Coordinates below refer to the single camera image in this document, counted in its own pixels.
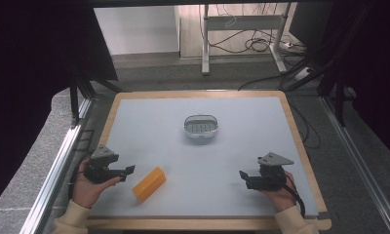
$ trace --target wire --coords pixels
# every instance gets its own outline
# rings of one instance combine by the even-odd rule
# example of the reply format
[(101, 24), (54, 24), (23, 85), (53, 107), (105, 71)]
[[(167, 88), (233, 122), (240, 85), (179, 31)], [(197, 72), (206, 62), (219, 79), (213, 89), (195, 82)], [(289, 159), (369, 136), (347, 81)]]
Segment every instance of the wire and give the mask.
[(294, 181), (286, 174), (286, 177), (289, 179), (289, 181), (292, 183), (292, 187), (294, 188), (294, 190), (296, 191), (297, 190), (297, 187), (295, 186), (295, 183)]
[[(304, 144), (305, 147), (307, 148), (311, 148), (311, 149), (317, 149), (317, 148), (320, 148), (320, 145), (321, 145), (321, 138), (320, 138), (320, 135), (317, 133), (316, 129), (313, 127), (313, 125), (311, 125), (311, 123), (304, 117), (304, 115), (298, 110), (298, 108), (292, 103), (291, 100), (288, 99), (288, 102), (289, 102), (289, 105), (292, 107), (292, 109), (298, 114), (298, 116), (301, 118), (301, 120), (303, 121), (304, 125), (305, 125), (305, 134), (304, 136), (302, 137), (302, 142)], [(309, 136), (310, 136), (310, 129), (314, 132), (314, 134), (316, 135), (317, 137), (317, 143), (316, 145), (308, 145), (308, 144), (305, 144), (305, 142), (308, 140)]]
[(267, 6), (267, 3), (264, 3), (264, 7), (262, 8), (261, 14), (264, 15), (265, 7)]
[[(216, 9), (217, 9), (217, 13), (218, 13), (220, 16), (227, 16), (227, 15), (229, 15), (225, 8), (224, 8), (224, 11), (226, 12), (226, 14), (221, 14), (221, 13), (219, 12), (218, 5), (216, 5)], [(201, 14), (201, 6), (200, 6), (200, 5), (198, 6), (198, 14), (199, 14), (199, 27), (200, 27), (200, 31), (201, 31), (202, 38), (204, 38), (204, 32), (203, 32), (203, 29), (202, 29), (202, 19), (201, 19), (201, 15), (202, 15), (202, 14)], [(228, 23), (230, 23), (230, 22), (232, 22), (232, 21), (233, 21), (233, 23), (235, 23), (235, 22), (236, 22), (236, 18), (237, 18), (237, 17), (234, 17), (234, 19), (232, 19), (232, 20), (229, 21)], [(242, 50), (242, 51), (230, 51), (230, 50), (227, 50), (227, 49), (225, 49), (225, 48), (223, 48), (223, 47), (218, 46), (219, 44), (221, 44), (221, 43), (223, 43), (223, 42), (225, 42), (225, 41), (227, 41), (227, 40), (229, 40), (229, 39), (235, 37), (236, 35), (239, 35), (239, 34), (241, 34), (241, 33), (247, 32), (247, 31), (252, 31), (252, 30), (241, 30), (241, 31), (238, 31), (238, 32), (232, 34), (231, 36), (229, 36), (229, 37), (227, 37), (227, 38), (225, 38), (225, 39), (223, 39), (223, 40), (221, 40), (221, 41), (219, 41), (219, 42), (216, 42), (216, 43), (211, 43), (211, 42), (208, 40), (208, 44), (209, 44), (211, 47), (215, 47), (215, 48), (221, 49), (221, 50), (223, 50), (223, 51), (225, 51), (225, 52), (227, 52), (227, 53), (231, 53), (231, 54), (241, 54), (241, 53), (246, 52), (246, 51), (256, 51), (256, 52), (258, 52), (258, 53), (262, 53), (262, 52), (264, 52), (264, 51), (266, 51), (266, 50), (268, 49), (269, 44), (270, 44), (270, 41), (271, 41), (271, 38), (275, 38), (274, 36), (268, 34), (267, 32), (264, 32), (264, 31), (262, 31), (262, 30), (254, 30), (254, 31), (253, 31), (253, 36), (252, 36), (252, 38), (249, 39), (249, 40), (247, 40), (247, 41), (245, 42), (245, 47), (246, 47), (245, 50)], [(257, 32), (261, 32), (261, 34), (263, 34), (263, 35), (265, 34), (265, 35), (269, 36), (269, 39), (265, 38), (264, 36), (258, 37), (258, 38), (254, 38), (254, 36), (255, 36), (255, 34), (256, 34)], [(265, 45), (264, 49), (257, 49), (257, 48), (255, 47), (255, 45), (257, 45), (257, 44)], [(286, 51), (286, 50), (284, 50), (284, 49), (282, 49), (282, 48), (279, 48), (279, 49), (280, 49), (280, 52), (282, 52), (282, 53), (284, 53), (284, 54), (289, 54), (289, 55), (300, 55), (300, 56), (304, 55), (304, 53), (297, 53), (297, 52)]]
[[(225, 24), (225, 27), (230, 27), (232, 25), (234, 25), (236, 22), (237, 22), (237, 19), (238, 18), (241, 18), (239, 16), (234, 16), (232, 14), (229, 14), (228, 11), (226, 10), (225, 8), (225, 4), (222, 4), (222, 9), (223, 11), (225, 12), (224, 14), (221, 14), (219, 12), (219, 6), (218, 4), (215, 4), (216, 5), (216, 12), (217, 14), (220, 16), (220, 17), (223, 17), (223, 16), (229, 16), (229, 17), (232, 17), (232, 20), (228, 21), (226, 24)], [(244, 4), (242, 5), (242, 12), (243, 12), (243, 15), (244, 15)]]
[[(245, 86), (249, 85), (249, 84), (252, 84), (252, 83), (255, 83), (255, 82), (259, 82), (259, 81), (263, 81), (263, 80), (268, 80), (268, 79), (275, 79), (275, 78), (282, 78), (281, 81), (280, 81), (280, 84), (279, 86), (277, 87), (277, 90), (280, 90), (280, 91), (283, 91), (284, 90), (284, 84), (286, 81), (290, 81), (298, 72), (299, 72), (299, 69), (304, 67), (305, 65), (309, 64), (313, 58), (315, 58), (318, 53), (322, 52), (325, 48), (328, 48), (328, 47), (331, 47), (336, 41), (337, 39), (340, 37), (340, 35), (348, 28), (349, 24), (350, 24), (350, 20), (352, 19), (352, 17), (354, 16), (348, 16), (347, 19), (346, 19), (346, 23), (343, 24), (343, 26), (340, 28), (340, 30), (337, 30), (336, 33), (333, 35), (332, 38), (330, 38), (328, 41), (326, 41), (323, 45), (321, 45), (319, 48), (317, 48), (316, 50), (314, 50), (313, 52), (311, 53), (308, 53), (308, 52), (301, 52), (301, 53), (298, 53), (298, 52), (291, 52), (291, 51), (287, 51), (287, 50), (284, 50), (282, 48), (279, 48), (279, 51), (280, 53), (284, 54), (284, 55), (294, 55), (294, 56), (304, 56), (304, 59), (302, 59), (300, 62), (298, 62), (296, 65), (294, 65), (287, 73), (285, 74), (280, 74), (280, 75), (277, 75), (277, 76), (271, 76), (271, 77), (264, 77), (264, 78), (260, 78), (260, 79), (257, 79), (257, 80), (253, 80), (253, 81), (250, 81), (250, 82), (247, 82), (243, 85), (241, 85), (238, 89), (238, 91), (242, 90)], [(202, 34), (202, 37), (204, 38), (204, 34), (202, 32), (202, 24), (201, 24), (201, 7), (199, 6), (199, 19), (200, 19), (200, 30), (201, 30), (201, 34)], [(247, 50), (249, 50), (251, 47), (247, 47), (246, 50), (243, 50), (242, 52), (231, 52), (231, 51), (228, 51), (228, 50), (225, 50), (221, 47), (218, 46), (218, 44), (222, 43), (223, 41), (226, 41), (228, 40), (229, 38), (232, 38), (233, 36), (235, 35), (238, 35), (239, 33), (242, 33), (244, 31), (239, 31), (237, 32), (236, 34), (228, 37), (227, 39), (224, 39), (222, 40), (221, 42), (218, 42), (218, 43), (215, 43), (215, 44), (211, 44), (209, 41), (209, 45), (211, 46), (215, 46), (219, 49), (222, 49), (224, 51), (227, 51), (229, 53), (242, 53), (242, 52), (245, 52)], [(271, 34), (268, 34), (264, 31), (261, 31), (261, 30), (258, 30), (259, 32), (261, 32), (262, 34), (265, 34), (265, 35), (269, 35), (269, 41), (271, 43), (271, 40), (273, 38), (275, 38), (274, 36), (272, 36), (272, 31), (271, 31)]]
[(305, 217), (305, 206), (304, 202), (302, 201), (301, 197), (299, 196), (298, 192), (295, 190), (292, 190), (288, 185), (283, 185), (284, 189), (286, 189), (292, 196), (295, 198), (295, 200), (298, 202), (300, 207), (301, 216)]
[(254, 12), (256, 12), (256, 14), (259, 15), (259, 11), (261, 9), (261, 6), (262, 6), (261, 3), (256, 4), (256, 7), (253, 9), (253, 12), (251, 13), (251, 15), (253, 15)]

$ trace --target hand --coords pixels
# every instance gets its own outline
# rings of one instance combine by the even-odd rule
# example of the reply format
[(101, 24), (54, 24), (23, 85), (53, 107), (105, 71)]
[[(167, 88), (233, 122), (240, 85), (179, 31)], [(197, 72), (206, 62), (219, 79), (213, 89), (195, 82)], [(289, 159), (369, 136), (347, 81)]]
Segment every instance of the hand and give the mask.
[[(285, 172), (285, 174), (291, 179), (289, 180), (287, 178), (287, 186), (290, 187), (292, 190), (295, 190), (293, 185), (293, 175), (289, 172)], [(261, 190), (260, 192), (265, 194), (271, 200), (278, 212), (282, 212), (288, 208), (295, 206), (295, 198), (285, 188), (281, 188), (280, 190), (275, 192), (264, 190)]]
[(72, 200), (77, 205), (90, 209), (92, 205), (98, 200), (101, 192), (104, 189), (116, 185), (120, 181), (120, 177), (114, 177), (104, 183), (95, 184), (89, 181), (83, 175), (89, 159), (83, 160), (79, 166), (79, 171), (74, 181)]

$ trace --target orange sponge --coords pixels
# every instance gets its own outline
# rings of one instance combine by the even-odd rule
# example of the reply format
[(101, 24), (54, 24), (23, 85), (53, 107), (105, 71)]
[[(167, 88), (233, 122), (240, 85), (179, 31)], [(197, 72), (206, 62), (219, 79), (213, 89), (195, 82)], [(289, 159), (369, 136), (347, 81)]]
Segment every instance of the orange sponge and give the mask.
[(132, 191), (141, 202), (144, 202), (166, 180), (167, 178), (165, 177), (164, 171), (162, 171), (159, 167), (156, 167), (149, 175), (138, 183)]

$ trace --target white wall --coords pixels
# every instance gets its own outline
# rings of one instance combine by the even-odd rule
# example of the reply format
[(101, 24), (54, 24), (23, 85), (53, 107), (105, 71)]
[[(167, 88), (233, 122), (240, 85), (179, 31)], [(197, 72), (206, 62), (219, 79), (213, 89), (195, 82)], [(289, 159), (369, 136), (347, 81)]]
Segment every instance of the white wall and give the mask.
[(109, 53), (113, 55), (177, 52), (177, 8), (95, 9)]

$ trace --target sleeve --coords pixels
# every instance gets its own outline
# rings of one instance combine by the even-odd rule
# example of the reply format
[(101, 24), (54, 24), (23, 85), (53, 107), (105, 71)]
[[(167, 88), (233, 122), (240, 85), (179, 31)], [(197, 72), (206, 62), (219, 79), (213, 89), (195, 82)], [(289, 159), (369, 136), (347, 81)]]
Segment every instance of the sleeve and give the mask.
[(277, 223), (283, 234), (316, 234), (319, 230), (314, 224), (305, 222), (298, 207), (291, 207), (275, 214)]
[(88, 229), (85, 226), (86, 218), (92, 210), (83, 208), (72, 200), (68, 203), (65, 214), (54, 220), (55, 230), (53, 234), (70, 233), (86, 234)]

